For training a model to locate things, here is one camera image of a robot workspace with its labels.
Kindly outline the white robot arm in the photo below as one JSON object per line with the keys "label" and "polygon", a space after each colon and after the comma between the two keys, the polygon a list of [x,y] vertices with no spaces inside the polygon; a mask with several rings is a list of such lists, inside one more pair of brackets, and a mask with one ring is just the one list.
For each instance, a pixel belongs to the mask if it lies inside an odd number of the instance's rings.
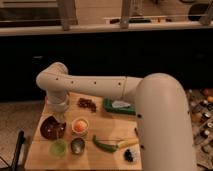
{"label": "white robot arm", "polygon": [[67,110],[69,92],[134,105],[143,171],[197,171],[188,100],[174,77],[73,76],[66,65],[54,62],[37,75],[36,84],[57,113]]}

